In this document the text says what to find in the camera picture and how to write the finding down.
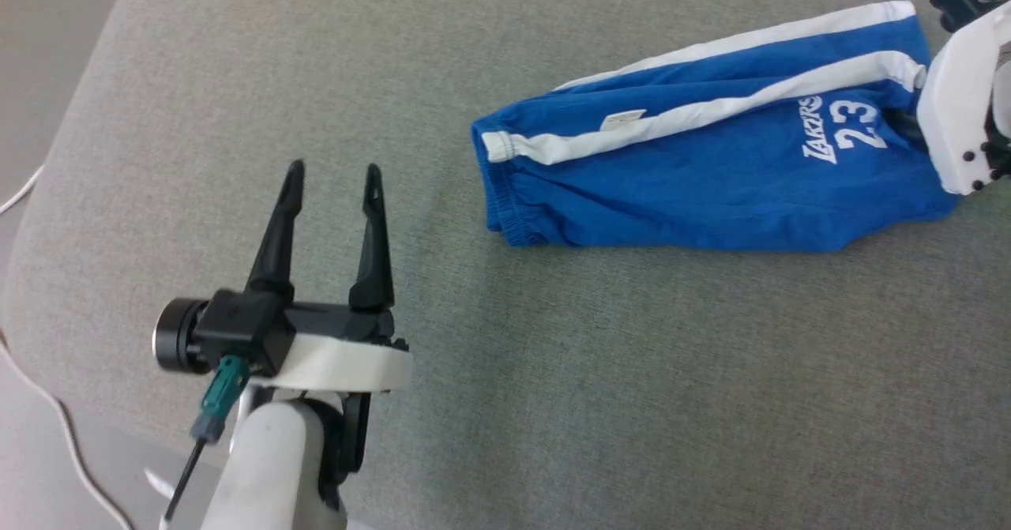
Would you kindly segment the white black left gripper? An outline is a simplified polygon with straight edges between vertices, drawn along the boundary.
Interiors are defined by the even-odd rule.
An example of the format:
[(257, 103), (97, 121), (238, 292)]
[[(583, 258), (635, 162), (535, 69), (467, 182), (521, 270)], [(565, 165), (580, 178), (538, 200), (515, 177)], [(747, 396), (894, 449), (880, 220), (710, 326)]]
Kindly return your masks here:
[[(274, 210), (250, 268), (246, 290), (293, 300), (291, 257), (294, 224), (303, 208), (306, 164), (288, 167)], [(366, 227), (357, 281), (349, 306), (297, 303), (286, 310), (295, 329), (293, 344), (271, 378), (252, 385), (298, 391), (381, 393), (411, 384), (413, 357), (406, 340), (395, 335), (393, 264), (389, 248), (380, 167), (368, 165), (363, 195)]]

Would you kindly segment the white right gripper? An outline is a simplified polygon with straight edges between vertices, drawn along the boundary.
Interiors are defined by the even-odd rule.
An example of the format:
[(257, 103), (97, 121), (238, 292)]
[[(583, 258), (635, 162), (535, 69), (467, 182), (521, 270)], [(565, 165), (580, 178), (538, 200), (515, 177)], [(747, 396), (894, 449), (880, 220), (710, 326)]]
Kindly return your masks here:
[(970, 195), (993, 182), (983, 146), (1000, 49), (1009, 42), (1009, 4), (1000, 5), (951, 34), (928, 70), (916, 117), (885, 109), (891, 146), (929, 153), (940, 184)]

